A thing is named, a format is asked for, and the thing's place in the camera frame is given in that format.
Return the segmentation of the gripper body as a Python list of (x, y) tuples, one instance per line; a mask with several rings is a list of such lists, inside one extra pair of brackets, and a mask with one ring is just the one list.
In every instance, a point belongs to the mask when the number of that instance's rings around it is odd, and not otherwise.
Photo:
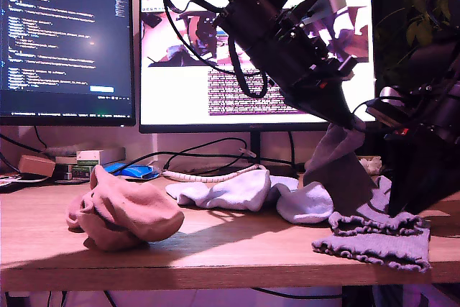
[(402, 106), (386, 101), (368, 102), (366, 112), (389, 127), (414, 129), (421, 125), (447, 142), (459, 141), (459, 100), (436, 100), (423, 106), (419, 112), (409, 115)]
[(345, 52), (329, 55), (323, 40), (310, 38), (304, 23), (290, 15), (278, 18), (247, 54), (282, 91), (306, 101), (344, 101), (342, 83), (352, 78), (357, 64)]

